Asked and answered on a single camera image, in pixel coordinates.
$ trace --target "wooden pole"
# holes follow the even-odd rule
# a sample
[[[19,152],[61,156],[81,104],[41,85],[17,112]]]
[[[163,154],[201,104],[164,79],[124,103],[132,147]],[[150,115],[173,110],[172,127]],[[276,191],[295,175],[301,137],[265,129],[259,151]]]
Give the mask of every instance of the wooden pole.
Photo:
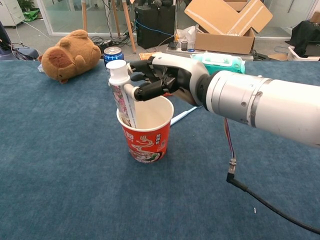
[[[116,31],[118,33],[118,37],[120,37],[119,19],[118,19],[118,13],[117,13],[117,9],[116,9],[115,0],[111,0],[111,4],[112,4],[112,10],[113,10],[113,15],[114,15],[114,20],[115,20]]]
[[[134,35],[132,33],[131,22],[130,22],[128,7],[127,7],[127,1],[126,0],[122,0],[122,5],[123,5],[123,11],[124,11],[124,16],[125,16],[126,26],[128,27],[128,32],[129,32],[129,37],[130,37],[130,41],[131,41],[132,51],[133,51],[133,53],[136,53],[135,40],[134,40]]]
[[[83,29],[88,32],[87,28],[87,4],[86,0],[81,0],[81,6],[82,6],[82,24],[83,24]]]

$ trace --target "blue can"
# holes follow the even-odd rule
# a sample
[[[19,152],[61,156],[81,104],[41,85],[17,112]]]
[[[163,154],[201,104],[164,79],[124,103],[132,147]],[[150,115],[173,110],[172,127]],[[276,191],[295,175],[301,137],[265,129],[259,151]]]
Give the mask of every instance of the blue can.
[[[125,55],[120,47],[111,46],[103,50],[104,65],[113,60],[125,60]]]

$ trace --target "tube label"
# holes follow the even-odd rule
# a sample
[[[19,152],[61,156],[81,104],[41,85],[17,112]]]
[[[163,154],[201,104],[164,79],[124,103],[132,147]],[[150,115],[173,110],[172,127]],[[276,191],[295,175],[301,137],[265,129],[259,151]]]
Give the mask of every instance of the tube label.
[[[137,128],[135,101],[125,92],[123,85],[110,84],[110,87],[116,106],[119,109],[120,118],[126,125]]]

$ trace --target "white cap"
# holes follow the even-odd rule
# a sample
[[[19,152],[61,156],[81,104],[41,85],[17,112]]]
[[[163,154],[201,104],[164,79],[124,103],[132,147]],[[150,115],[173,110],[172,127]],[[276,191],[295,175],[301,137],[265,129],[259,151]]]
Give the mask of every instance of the white cap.
[[[124,85],[130,80],[125,60],[113,60],[108,62],[105,66],[110,70],[110,84]]]

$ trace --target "blue tablecloth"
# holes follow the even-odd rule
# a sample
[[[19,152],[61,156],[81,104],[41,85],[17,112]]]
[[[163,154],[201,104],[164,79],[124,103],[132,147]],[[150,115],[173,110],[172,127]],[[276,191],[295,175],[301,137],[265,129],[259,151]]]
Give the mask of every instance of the blue tablecloth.
[[[64,85],[38,65],[0,61],[0,239],[319,239],[226,182],[222,117],[197,109],[172,126],[163,159],[139,163],[103,62]],[[247,62],[246,72],[320,85],[319,62]],[[170,100],[175,115],[191,108]],[[229,125],[236,178],[320,228],[320,150]]]

